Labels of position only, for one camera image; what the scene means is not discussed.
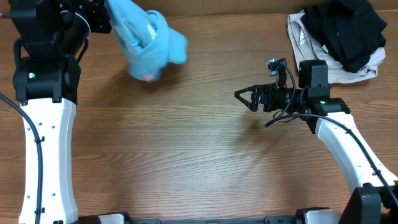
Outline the light blue printed t-shirt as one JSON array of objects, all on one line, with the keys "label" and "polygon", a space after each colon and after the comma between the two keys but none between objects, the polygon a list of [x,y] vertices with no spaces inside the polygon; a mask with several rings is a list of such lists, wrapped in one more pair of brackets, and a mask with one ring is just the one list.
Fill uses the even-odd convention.
[{"label": "light blue printed t-shirt", "polygon": [[187,61],[187,38],[169,27],[160,12],[145,11],[131,0],[107,0],[105,7],[129,60],[132,77],[155,81],[168,64],[181,65]]}]

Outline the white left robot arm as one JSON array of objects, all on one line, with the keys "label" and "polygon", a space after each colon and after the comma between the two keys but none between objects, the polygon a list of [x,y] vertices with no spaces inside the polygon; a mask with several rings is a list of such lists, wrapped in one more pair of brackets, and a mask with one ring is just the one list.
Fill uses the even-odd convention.
[{"label": "white left robot arm", "polygon": [[80,60],[91,33],[109,33],[103,1],[13,0],[15,109],[25,129],[20,223],[99,223],[81,218],[72,187],[72,129]]}]

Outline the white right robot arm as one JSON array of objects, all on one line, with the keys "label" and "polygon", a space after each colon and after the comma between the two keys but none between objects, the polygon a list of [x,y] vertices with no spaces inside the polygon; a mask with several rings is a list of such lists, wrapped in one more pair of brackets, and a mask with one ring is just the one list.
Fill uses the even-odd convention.
[{"label": "white right robot arm", "polygon": [[251,111],[259,105],[273,112],[276,122],[300,118],[328,148],[348,184],[351,197],[342,213],[330,208],[302,208],[295,215],[271,216],[265,223],[397,223],[397,176],[377,158],[360,134],[350,109],[341,98],[331,98],[328,66],[324,60],[299,63],[293,78],[284,58],[268,61],[275,82],[253,85],[234,93]]}]

